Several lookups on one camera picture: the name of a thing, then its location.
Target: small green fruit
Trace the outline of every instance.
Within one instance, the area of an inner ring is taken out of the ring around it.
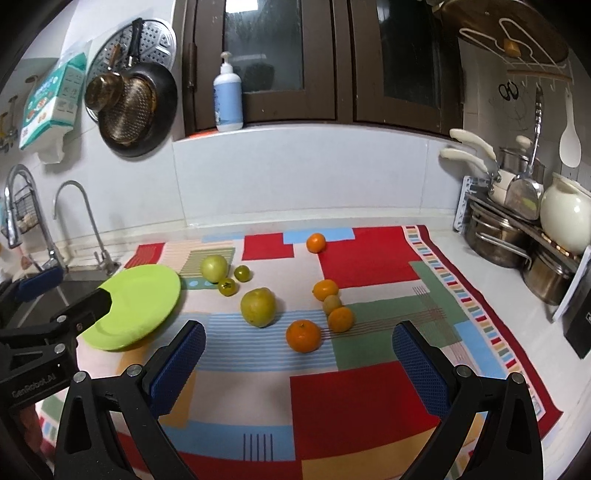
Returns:
[[[247,282],[251,279],[251,269],[246,265],[240,265],[234,269],[234,276],[238,281]]]
[[[269,325],[275,317],[275,296],[268,288],[256,288],[246,292],[240,301],[244,319],[255,327]]]
[[[200,265],[201,275],[211,283],[217,283],[226,278],[228,274],[228,262],[221,255],[208,255]]]
[[[223,278],[217,283],[217,289],[225,297],[231,297],[238,291],[238,285],[231,278]]]

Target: green plate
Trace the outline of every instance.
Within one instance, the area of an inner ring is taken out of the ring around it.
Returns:
[[[139,265],[100,287],[111,294],[111,310],[82,338],[100,350],[119,350],[145,337],[166,319],[177,303],[181,281],[165,265]]]

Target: scissors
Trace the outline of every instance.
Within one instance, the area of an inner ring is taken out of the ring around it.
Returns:
[[[505,100],[507,100],[507,102],[510,102],[512,98],[513,100],[519,98],[519,89],[515,82],[512,82],[511,80],[509,80],[507,84],[499,84],[499,93]]]

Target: orange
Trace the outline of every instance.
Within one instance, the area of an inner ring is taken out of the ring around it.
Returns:
[[[339,287],[334,280],[320,280],[314,288],[312,288],[312,295],[316,300],[324,301],[329,295],[336,295],[339,292]]]
[[[330,312],[329,329],[334,333],[343,333],[355,324],[355,314],[347,307],[339,307]]]
[[[296,320],[285,331],[285,339],[296,352],[309,353],[320,347],[322,331],[310,320]]]
[[[313,254],[320,253],[326,247],[326,238],[324,238],[322,233],[313,233],[306,240],[306,247],[308,248],[308,252]]]

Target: sink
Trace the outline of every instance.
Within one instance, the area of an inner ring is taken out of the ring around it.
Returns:
[[[96,267],[70,267],[63,282],[33,301],[20,305],[6,328],[41,325],[65,307],[99,287],[109,277]]]

